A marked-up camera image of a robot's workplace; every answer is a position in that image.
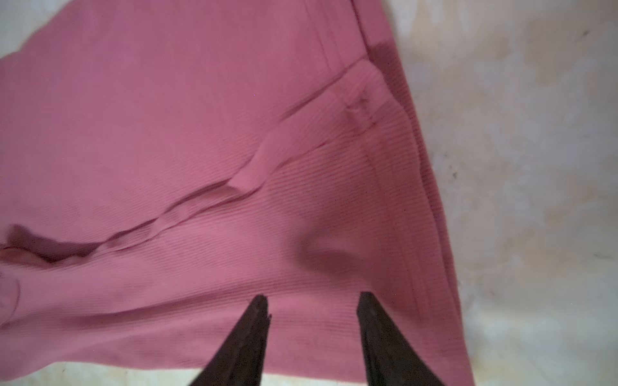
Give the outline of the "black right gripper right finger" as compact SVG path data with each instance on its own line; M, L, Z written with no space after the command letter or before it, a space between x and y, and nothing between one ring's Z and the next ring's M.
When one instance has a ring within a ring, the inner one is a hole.
M443 386L408 343L378 298L362 292L357 305L369 386Z

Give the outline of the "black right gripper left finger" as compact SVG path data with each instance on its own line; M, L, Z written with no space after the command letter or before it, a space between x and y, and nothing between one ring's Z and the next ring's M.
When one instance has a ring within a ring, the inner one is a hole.
M266 356L271 316L268 299L259 294L250 302L207 366L191 386L259 386Z

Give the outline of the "pink tank top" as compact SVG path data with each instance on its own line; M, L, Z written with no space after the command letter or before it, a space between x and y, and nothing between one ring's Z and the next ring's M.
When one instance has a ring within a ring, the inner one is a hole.
M439 190L379 1L72 1L1 61L1 378L206 365L361 382L374 293L471 385Z

